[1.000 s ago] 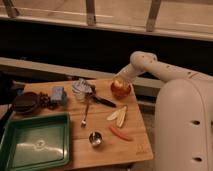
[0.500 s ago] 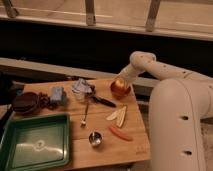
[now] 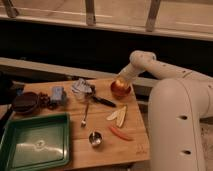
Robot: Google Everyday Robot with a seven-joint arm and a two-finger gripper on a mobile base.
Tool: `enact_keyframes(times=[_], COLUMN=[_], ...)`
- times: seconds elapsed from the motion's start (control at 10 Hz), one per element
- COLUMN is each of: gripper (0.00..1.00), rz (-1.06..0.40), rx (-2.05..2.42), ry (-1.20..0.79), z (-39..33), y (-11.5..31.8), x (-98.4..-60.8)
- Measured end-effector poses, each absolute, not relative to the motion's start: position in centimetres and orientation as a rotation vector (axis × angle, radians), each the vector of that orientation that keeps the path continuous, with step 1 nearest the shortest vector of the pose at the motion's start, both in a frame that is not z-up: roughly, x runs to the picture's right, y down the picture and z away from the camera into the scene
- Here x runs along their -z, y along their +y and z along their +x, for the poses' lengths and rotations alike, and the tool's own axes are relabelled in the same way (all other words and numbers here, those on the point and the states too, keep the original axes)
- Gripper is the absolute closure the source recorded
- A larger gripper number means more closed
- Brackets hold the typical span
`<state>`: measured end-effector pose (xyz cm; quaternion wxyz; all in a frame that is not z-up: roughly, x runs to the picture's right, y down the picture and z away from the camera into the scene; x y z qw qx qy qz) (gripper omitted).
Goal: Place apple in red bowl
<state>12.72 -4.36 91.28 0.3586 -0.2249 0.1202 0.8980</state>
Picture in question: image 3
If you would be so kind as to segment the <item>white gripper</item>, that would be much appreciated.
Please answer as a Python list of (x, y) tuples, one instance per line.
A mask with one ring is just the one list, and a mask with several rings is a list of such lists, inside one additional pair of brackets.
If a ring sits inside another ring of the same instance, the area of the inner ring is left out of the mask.
[(139, 69), (135, 68), (132, 64), (128, 64), (119, 72), (115, 83), (120, 86), (128, 86), (139, 74)]

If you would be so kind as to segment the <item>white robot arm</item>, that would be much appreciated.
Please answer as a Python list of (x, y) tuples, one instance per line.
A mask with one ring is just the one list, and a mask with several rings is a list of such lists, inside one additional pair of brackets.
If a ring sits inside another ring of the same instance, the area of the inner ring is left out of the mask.
[(158, 79), (148, 102), (151, 171), (206, 171), (200, 120), (213, 116), (213, 77), (136, 50), (117, 80), (127, 86), (144, 71)]

